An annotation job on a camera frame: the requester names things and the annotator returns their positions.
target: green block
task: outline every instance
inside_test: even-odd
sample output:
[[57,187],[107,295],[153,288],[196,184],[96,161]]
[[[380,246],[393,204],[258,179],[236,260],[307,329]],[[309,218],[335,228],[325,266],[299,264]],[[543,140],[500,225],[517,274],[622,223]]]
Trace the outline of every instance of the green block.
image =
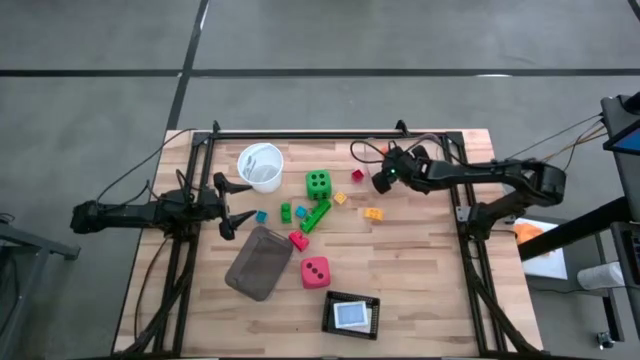
[[280,216],[283,224],[291,224],[291,204],[282,203],[280,205]]
[[310,233],[318,225],[324,215],[331,209],[331,201],[320,200],[318,206],[314,207],[302,222],[300,222],[300,229],[305,234]]
[[307,196],[311,200],[331,198],[331,178],[327,170],[315,170],[307,173]]

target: yellow block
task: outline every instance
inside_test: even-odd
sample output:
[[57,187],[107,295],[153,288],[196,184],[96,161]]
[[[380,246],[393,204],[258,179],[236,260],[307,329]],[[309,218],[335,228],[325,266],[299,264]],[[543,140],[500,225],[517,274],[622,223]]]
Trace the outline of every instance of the yellow block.
[[377,209],[377,208],[364,209],[364,217],[369,219],[382,221],[382,218],[384,217],[383,215],[384,213],[382,212],[381,209]]
[[347,195],[345,195],[343,193],[337,193],[333,197],[333,200],[335,200],[338,204],[342,205],[342,204],[344,204],[345,201],[347,201]]

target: white cup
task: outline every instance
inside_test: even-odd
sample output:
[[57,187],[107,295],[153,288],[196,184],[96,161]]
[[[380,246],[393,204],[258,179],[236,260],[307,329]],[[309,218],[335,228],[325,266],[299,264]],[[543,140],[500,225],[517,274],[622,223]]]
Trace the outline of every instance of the white cup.
[[258,143],[244,149],[238,158],[238,173],[259,193],[276,191],[282,183],[282,153],[273,144]]

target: green dice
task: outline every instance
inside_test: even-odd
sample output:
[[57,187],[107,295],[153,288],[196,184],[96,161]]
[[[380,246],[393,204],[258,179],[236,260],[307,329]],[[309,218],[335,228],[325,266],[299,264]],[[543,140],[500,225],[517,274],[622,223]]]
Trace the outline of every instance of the green dice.
[[315,170],[307,173],[307,196],[311,200],[331,198],[331,179],[327,170]]

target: black box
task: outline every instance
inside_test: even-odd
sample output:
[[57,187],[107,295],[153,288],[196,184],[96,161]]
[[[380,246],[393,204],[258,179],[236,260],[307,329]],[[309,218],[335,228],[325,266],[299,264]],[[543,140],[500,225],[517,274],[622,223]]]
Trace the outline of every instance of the black box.
[[[367,309],[371,309],[371,332],[363,333],[347,329],[336,329],[333,316],[333,305],[343,302],[364,301]],[[353,295],[337,291],[327,291],[327,298],[324,301],[324,313],[322,314],[322,331],[352,336],[361,339],[376,340],[378,338],[378,320],[380,319],[380,299],[368,296]]]

